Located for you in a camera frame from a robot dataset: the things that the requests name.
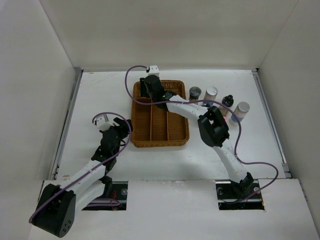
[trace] white table surface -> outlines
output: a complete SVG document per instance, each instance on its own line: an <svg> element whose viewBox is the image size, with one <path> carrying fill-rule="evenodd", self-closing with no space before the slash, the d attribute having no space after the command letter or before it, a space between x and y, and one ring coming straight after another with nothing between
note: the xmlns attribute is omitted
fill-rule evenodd
<svg viewBox="0 0 320 240"><path fill-rule="evenodd" d="M133 89L144 71L132 71L128 88ZM91 124L100 112L116 112L131 117L132 100L126 93L125 72L85 72L82 76L73 110L57 179L65 179L83 168L100 145L101 133ZM217 100L232 94L235 109L239 102L250 104L250 111L242 121L242 137L238 155L243 161L263 161L279 169L279 178L285 178L282 157L268 123L256 83L250 70L160 70L162 80L181 80L186 95L189 88L218 89ZM218 155L206 146L196 122L189 121L190 139L184 146L136 148L130 143L117 157L117 163L108 174L114 181L128 180L226 180L228 173ZM238 127L230 127L234 143ZM247 169L255 179L273 178L275 170L269 166L250 165Z"/></svg>
<svg viewBox="0 0 320 240"><path fill-rule="evenodd" d="M278 179L263 189L265 210L219 210L210 180L128 184L126 211L81 211L63 239L319 240L297 179ZM28 239L58 238L32 226Z"/></svg>

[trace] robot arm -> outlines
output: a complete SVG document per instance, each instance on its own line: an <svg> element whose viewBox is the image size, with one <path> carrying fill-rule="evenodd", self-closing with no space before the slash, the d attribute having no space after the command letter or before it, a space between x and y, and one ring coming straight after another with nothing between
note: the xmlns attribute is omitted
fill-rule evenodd
<svg viewBox="0 0 320 240"><path fill-rule="evenodd" d="M100 116L96 120L95 124L102 133L102 139L91 160L71 179L64 181L61 185L47 185L43 189L37 209L72 182L84 175L86 176L64 190L51 203L40 210L32 219L31 223L33 225L62 238L70 230L77 213L92 200L98 197L108 197L112 189L112 179L106 174L111 171L117 159L114 157L105 164L100 164L119 152L121 141L129 134L128 125L124 120L116 117L114 121L117 125L110 124L107 116ZM131 121L127 121L132 130Z"/></svg>
<svg viewBox="0 0 320 240"><path fill-rule="evenodd" d="M188 101L174 92L165 91L157 75L149 75L140 81L145 84L146 91L153 102L171 101L157 104L159 108L179 114L189 120L197 121L202 141L213 148L220 157L228 172L234 192L239 199L245 197L254 179L234 154L234 149L229 140L229 127L220 110L216 106L206 108L193 103L173 102Z"/></svg>

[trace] silver bottle cap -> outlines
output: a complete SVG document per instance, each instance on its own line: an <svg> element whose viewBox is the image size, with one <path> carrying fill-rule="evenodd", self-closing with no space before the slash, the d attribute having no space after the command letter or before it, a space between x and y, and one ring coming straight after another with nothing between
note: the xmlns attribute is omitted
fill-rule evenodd
<svg viewBox="0 0 320 240"><path fill-rule="evenodd" d="M193 86L190 88L189 94L193 97L199 97L201 94L201 89L197 86Z"/></svg>
<svg viewBox="0 0 320 240"><path fill-rule="evenodd" d="M249 112L250 105L245 101L241 101L238 104L238 109L239 109L240 112L245 114L245 113Z"/></svg>
<svg viewBox="0 0 320 240"><path fill-rule="evenodd" d="M216 96L218 94L218 89L214 86L210 86L206 89L207 94L210 96Z"/></svg>

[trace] cable connector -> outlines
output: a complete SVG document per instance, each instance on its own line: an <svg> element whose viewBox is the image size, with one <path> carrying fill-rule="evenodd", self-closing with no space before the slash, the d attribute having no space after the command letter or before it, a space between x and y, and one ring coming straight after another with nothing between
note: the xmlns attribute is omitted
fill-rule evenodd
<svg viewBox="0 0 320 240"><path fill-rule="evenodd" d="M159 73L160 73L157 65L152 65L152 66L148 67L146 69L146 72L148 73L148 76L156 75L157 77L159 77Z"/></svg>
<svg viewBox="0 0 320 240"><path fill-rule="evenodd" d="M99 116L96 120L95 120L95 125L96 127L104 132L106 130L108 130L111 126L113 126L110 122L109 119L107 117L107 115L101 115Z"/></svg>

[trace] white panel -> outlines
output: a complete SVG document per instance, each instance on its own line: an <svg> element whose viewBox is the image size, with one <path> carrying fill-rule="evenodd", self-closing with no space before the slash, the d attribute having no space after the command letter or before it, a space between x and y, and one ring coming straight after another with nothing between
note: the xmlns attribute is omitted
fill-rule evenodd
<svg viewBox="0 0 320 240"><path fill-rule="evenodd" d="M57 149L74 70L38 0L0 7L0 239L20 240Z"/></svg>
<svg viewBox="0 0 320 240"><path fill-rule="evenodd" d="M297 0L41 0L74 66L259 67Z"/></svg>
<svg viewBox="0 0 320 240"><path fill-rule="evenodd" d="M225 211L213 181L130 181L126 211L81 211L65 238L319 240L298 180L278 179L262 196L265 210ZM32 226L35 239L57 238Z"/></svg>
<svg viewBox="0 0 320 240"><path fill-rule="evenodd" d="M145 77L145 71L132 71L128 88ZM226 95L234 96L235 109L241 101L250 104L250 111L242 121L242 135L238 154L243 161L268 162L279 169L280 178L285 174L282 157L250 70L161 70L163 80L181 80L185 89L198 86L218 89L217 101ZM101 112L115 112L131 118L132 100L125 89L125 72L86 72L83 74L75 102L69 131L58 172L58 179L72 176L83 168L100 145L102 134L91 123L91 118ZM114 181L128 180L225 180L226 168L216 152L201 140L197 122L189 120L190 139L184 146L137 148L130 143L117 157L117 163L109 176ZM229 129L230 140L235 144L238 127ZM273 178L275 170L270 166L246 166L255 179Z"/></svg>
<svg viewBox="0 0 320 240"><path fill-rule="evenodd" d="M320 1L301 0L259 70L295 178L320 230Z"/></svg>
<svg viewBox="0 0 320 240"><path fill-rule="evenodd" d="M0 11L4 7L6 2L7 2L7 0L0 0Z"/></svg>

